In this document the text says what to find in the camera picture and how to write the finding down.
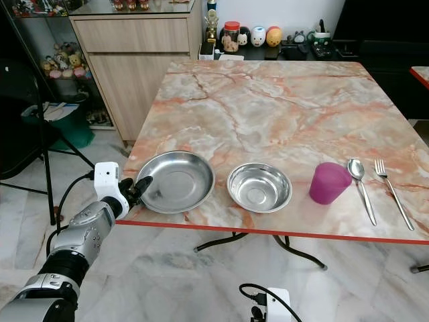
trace spoon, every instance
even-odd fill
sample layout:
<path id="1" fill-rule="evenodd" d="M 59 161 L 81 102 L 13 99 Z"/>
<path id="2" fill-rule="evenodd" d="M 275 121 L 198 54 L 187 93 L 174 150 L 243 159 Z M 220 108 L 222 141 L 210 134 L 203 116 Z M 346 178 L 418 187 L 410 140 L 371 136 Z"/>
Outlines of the spoon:
<path id="1" fill-rule="evenodd" d="M 365 189 L 365 186 L 363 185 L 363 182 L 362 182 L 362 178 L 363 178 L 363 175 L 365 174 L 365 170 L 363 169 L 363 165 L 361 161 L 359 161 L 359 159 L 351 158 L 349 160 L 349 163 L 347 164 L 347 170 L 349 170 L 353 178 L 355 178 L 357 181 L 361 183 L 363 198 L 365 200 L 365 206 L 367 208 L 369 218 L 373 223 L 373 225 L 376 226 L 377 222 L 375 221 L 373 206 L 371 205 L 371 201 L 369 201 L 367 190 Z"/>

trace fork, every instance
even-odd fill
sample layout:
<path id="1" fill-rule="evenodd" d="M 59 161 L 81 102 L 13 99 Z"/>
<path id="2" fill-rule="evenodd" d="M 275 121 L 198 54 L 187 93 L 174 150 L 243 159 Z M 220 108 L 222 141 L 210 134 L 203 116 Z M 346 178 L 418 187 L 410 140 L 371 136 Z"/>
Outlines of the fork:
<path id="1" fill-rule="evenodd" d="M 384 168 L 383 159 L 378 159 L 378 160 L 376 159 L 376 160 L 374 160 L 374 163 L 375 163 L 375 172 L 378 174 L 378 176 L 380 176 L 384 179 L 384 181 L 386 182 L 386 185 L 389 187 L 393 197 L 395 198 L 397 207 L 400 209 L 401 215 L 404 218 L 404 220 L 408 226 L 408 229 L 414 230 L 414 227 L 411 224 L 410 218 L 408 218 L 407 213 L 405 212 L 404 208 L 401 205 L 400 199 L 396 195 L 395 189 L 393 189 L 393 186 L 391 185 L 389 179 L 387 178 L 387 173 L 386 173 L 385 168 Z"/>

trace marble tabletop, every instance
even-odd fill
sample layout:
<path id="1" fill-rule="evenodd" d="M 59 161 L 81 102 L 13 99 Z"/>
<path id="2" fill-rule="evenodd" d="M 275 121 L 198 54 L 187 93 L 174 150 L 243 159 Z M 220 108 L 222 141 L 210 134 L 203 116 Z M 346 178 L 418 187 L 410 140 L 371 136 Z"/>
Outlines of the marble tabletop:
<path id="1" fill-rule="evenodd" d="M 429 89 L 429 66 L 413 66 L 410 72 Z"/>
<path id="2" fill-rule="evenodd" d="M 135 178 L 151 157 L 188 150 L 216 172 L 210 197 L 185 213 L 134 207 L 122 224 L 429 244 L 429 148 L 356 62 L 173 62 L 124 167 Z M 321 162 L 359 157 L 378 226 L 353 183 L 331 205 L 308 195 Z M 383 158 L 415 231 L 373 169 Z M 226 179 L 246 162 L 272 164 L 293 186 L 275 213 L 246 211 Z"/>

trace orange round toy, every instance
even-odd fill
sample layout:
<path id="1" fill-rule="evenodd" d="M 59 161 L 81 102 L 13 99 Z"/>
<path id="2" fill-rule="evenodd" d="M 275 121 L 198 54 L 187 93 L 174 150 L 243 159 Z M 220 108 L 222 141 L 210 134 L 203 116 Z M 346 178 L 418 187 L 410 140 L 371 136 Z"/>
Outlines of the orange round toy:
<path id="1" fill-rule="evenodd" d="M 282 40 L 282 30 L 278 26 L 268 28 L 267 44 L 270 47 L 276 47 Z"/>

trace pink plastic cup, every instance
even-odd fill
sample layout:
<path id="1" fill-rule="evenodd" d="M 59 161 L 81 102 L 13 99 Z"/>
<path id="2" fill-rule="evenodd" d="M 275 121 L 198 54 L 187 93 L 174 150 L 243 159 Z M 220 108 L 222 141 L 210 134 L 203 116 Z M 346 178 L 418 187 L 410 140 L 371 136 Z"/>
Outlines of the pink plastic cup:
<path id="1" fill-rule="evenodd" d="M 310 197 L 329 205 L 351 184 L 351 175 L 344 166 L 332 162 L 319 164 L 314 171 Z"/>

